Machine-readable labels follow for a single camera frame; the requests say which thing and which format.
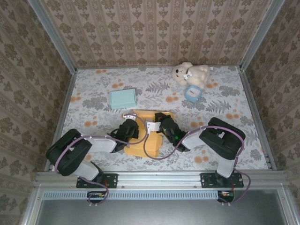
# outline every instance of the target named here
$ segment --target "teddy bear ear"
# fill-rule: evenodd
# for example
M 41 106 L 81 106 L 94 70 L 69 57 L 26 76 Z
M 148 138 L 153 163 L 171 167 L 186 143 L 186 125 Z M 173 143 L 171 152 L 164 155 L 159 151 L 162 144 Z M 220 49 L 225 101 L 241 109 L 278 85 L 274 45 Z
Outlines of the teddy bear ear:
M 193 64 L 190 63 L 190 62 L 183 62 L 182 65 L 183 65 L 184 67 L 188 67 L 188 68 L 190 68 L 190 67 L 193 66 Z

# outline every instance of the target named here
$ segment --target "blue container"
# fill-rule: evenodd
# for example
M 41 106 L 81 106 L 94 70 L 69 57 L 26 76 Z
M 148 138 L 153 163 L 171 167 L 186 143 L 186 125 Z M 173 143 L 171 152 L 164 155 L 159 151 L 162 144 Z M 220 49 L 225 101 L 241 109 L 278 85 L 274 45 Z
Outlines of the blue container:
M 202 89 L 196 86 L 189 86 L 184 91 L 184 97 L 191 102 L 197 102 L 201 98 L 201 96 L 202 96 Z

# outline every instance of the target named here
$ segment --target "metal frame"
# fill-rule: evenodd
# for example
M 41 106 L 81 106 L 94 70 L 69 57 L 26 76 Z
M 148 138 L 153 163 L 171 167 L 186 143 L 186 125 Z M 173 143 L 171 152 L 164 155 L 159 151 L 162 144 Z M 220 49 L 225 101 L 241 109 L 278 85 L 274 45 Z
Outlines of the metal frame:
M 119 175 L 115 192 L 122 191 L 206 191 L 222 190 L 221 188 L 202 188 L 200 182 L 201 173 L 211 173 L 213 171 L 191 171 L 191 172 L 114 172 Z M 244 170 L 251 177 L 250 190 L 270 190 L 275 189 L 281 198 L 282 208 L 289 225 L 297 224 L 297 215 L 289 204 L 290 199 L 286 193 L 287 181 L 283 171 L 272 170 Z M 244 188 L 248 184 L 248 179 L 243 176 Z M 22 225 L 34 225 L 37 221 L 40 207 L 45 191 L 57 190 L 66 193 L 78 190 L 95 191 L 99 189 L 76 188 L 76 176 L 62 177 L 54 172 L 37 173 L 33 193 L 29 200 L 28 207 L 24 215 Z
M 59 32 L 56 30 L 51 19 L 47 15 L 46 10 L 43 7 L 43 4 L 39 0 L 28 0 L 34 12 L 37 14 L 38 19 L 42 23 L 44 29 L 47 31 L 51 41 L 53 42 L 55 48 L 59 52 L 61 58 L 64 60 L 67 68 L 72 75 L 76 73 L 76 64 L 70 55 L 68 48 L 64 45 Z
M 209 67 L 239 67 L 239 64 L 227 64 L 227 65 L 218 65 L 218 64 L 207 64 Z M 175 65 L 155 65 L 155 66 L 103 66 L 101 69 L 130 69 L 130 68 L 170 68 Z M 78 67 L 77 70 L 86 70 L 86 69 L 99 69 L 99 67 Z
M 90 191 L 44 191 L 43 201 L 45 200 L 88 200 Z M 109 191 L 110 200 L 217 200 L 218 191 L 216 190 L 194 190 L 194 191 L 128 191 L 111 189 Z
M 69 87 L 67 89 L 65 101 L 64 101 L 64 104 L 63 104 L 61 112 L 60 112 L 60 118 L 58 120 L 57 127 L 56 127 L 56 130 L 55 130 L 55 134 L 54 134 L 54 137 L 53 137 L 53 140 L 52 140 L 52 144 L 54 144 L 55 142 L 57 142 L 60 139 L 61 132 L 62 132 L 62 129 L 63 129 L 64 124 L 65 124 L 65 119 L 66 119 L 66 115 L 67 115 L 67 112 L 68 112 L 68 107 L 69 107 L 70 100 L 71 100 L 71 97 L 72 97 L 73 89 L 74 89 L 74 86 L 75 86 L 76 77 L 77 77 L 76 74 L 74 74 L 71 77 Z M 49 171 L 49 169 L 50 169 L 50 161 L 47 160 L 44 171 Z
M 242 69 L 246 70 L 246 68 L 249 66 L 249 63 L 251 62 L 257 49 L 262 43 L 264 37 L 266 36 L 270 26 L 275 20 L 275 17 L 277 16 L 284 2 L 285 0 L 274 0 L 270 3 L 270 6 L 263 17 L 262 22 L 256 31 L 256 34 L 254 35 L 242 61 L 240 62 Z
M 253 97 L 253 94 L 252 94 L 252 91 L 250 88 L 250 84 L 249 84 L 249 81 L 246 76 L 246 72 L 244 70 L 239 69 L 239 74 L 240 74 L 240 80 L 243 84 L 244 92 L 245 92 L 245 95 L 246 95 L 246 98 L 247 98 L 247 101 L 249 104 L 249 108 L 250 108 L 250 111 L 251 111 L 251 114 L 253 117 L 254 125 L 257 130 L 257 135 L 262 144 L 262 149 L 268 155 L 272 170 L 277 170 L 275 161 L 274 161 L 274 158 L 273 158 L 270 146 L 269 146 L 269 142 L 268 142 L 266 133 L 263 129 L 263 124 L 262 124 L 261 118 L 259 116 L 256 104 L 255 104 L 255 100 L 254 100 L 254 97 Z

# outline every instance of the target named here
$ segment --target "metal clamp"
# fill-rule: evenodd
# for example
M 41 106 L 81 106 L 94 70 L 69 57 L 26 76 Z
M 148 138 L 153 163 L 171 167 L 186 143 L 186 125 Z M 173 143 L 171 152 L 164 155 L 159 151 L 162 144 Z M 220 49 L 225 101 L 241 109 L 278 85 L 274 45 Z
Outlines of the metal clamp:
M 159 131 L 159 126 L 161 122 L 153 122 L 151 120 L 146 120 L 147 133 L 150 134 L 151 131 Z
M 128 114 L 124 113 L 123 118 L 125 118 L 125 120 L 131 119 L 131 120 L 136 121 L 136 116 L 133 116 L 133 115 L 128 115 Z

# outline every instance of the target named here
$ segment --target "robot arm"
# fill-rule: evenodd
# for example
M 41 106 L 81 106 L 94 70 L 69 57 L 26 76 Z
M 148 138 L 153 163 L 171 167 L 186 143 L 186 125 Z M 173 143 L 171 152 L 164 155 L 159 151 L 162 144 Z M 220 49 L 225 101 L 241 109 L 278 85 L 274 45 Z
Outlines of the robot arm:
M 179 129 L 178 125 L 170 116 L 166 116 L 163 113 L 156 113 L 156 121 L 161 122 L 160 132 L 162 132 L 166 138 L 176 146 L 179 141 L 186 135 L 186 132 Z M 218 126 L 227 128 L 237 133 L 243 140 L 245 134 L 236 127 L 213 117 L 209 123 L 209 126 Z M 199 130 L 187 136 L 179 145 L 178 150 L 181 152 L 190 151 L 198 146 L 208 145 L 210 146 L 220 157 L 217 167 L 217 180 L 223 178 L 227 179 L 231 176 L 234 170 L 234 162 L 236 155 L 242 146 L 239 138 L 222 129 L 207 128 L 205 130 Z
M 126 117 L 123 124 L 121 124 L 116 130 L 117 132 L 110 133 L 110 136 L 107 136 L 108 138 L 97 139 L 90 136 L 90 138 L 84 138 L 78 141 L 61 158 L 57 167 L 60 174 L 62 176 L 74 174 L 84 177 L 87 180 L 94 180 L 98 176 L 101 177 L 103 174 L 101 169 L 92 162 L 85 161 L 85 156 L 88 153 L 93 152 L 118 152 L 122 150 L 126 144 L 116 142 L 109 137 L 123 142 L 129 142 L 131 138 L 137 138 L 139 133 L 135 117 Z M 53 146 L 51 146 L 51 148 L 46 152 L 46 157 L 54 165 L 68 145 L 82 136 L 83 135 L 76 129 L 69 130 Z
M 126 120 L 118 129 L 110 133 L 110 136 L 107 136 L 108 138 L 94 139 L 92 136 L 87 136 L 87 138 L 78 141 L 61 158 L 57 167 L 58 171 L 63 176 L 74 174 L 84 177 L 87 180 L 94 180 L 97 178 L 100 180 L 103 175 L 101 169 L 92 162 L 85 161 L 84 158 L 87 153 L 118 152 L 127 145 L 126 143 L 129 142 L 131 138 L 138 138 L 139 131 L 135 116 L 127 115 L 125 116 L 125 119 Z M 155 125 L 155 128 L 152 129 L 152 131 L 163 133 L 173 146 L 177 146 L 187 134 L 187 132 L 182 131 L 179 128 L 171 116 L 166 116 L 161 112 L 155 114 L 155 122 L 152 123 L 152 125 Z M 208 125 L 230 129 L 237 133 L 242 139 L 245 139 L 245 134 L 241 130 L 218 118 L 212 118 Z M 69 130 L 47 151 L 46 157 L 54 165 L 67 146 L 81 136 L 82 134 L 76 129 Z M 126 143 L 116 142 L 115 140 L 112 140 L 112 138 Z M 233 173 L 234 161 L 241 147 L 241 141 L 237 136 L 228 131 L 207 128 L 188 135 L 182 140 L 178 150 L 180 152 L 186 152 L 205 144 L 210 146 L 220 156 L 216 174 L 217 176 L 220 176 L 220 178 L 217 177 L 217 180 L 222 182 L 222 179 L 229 178 Z

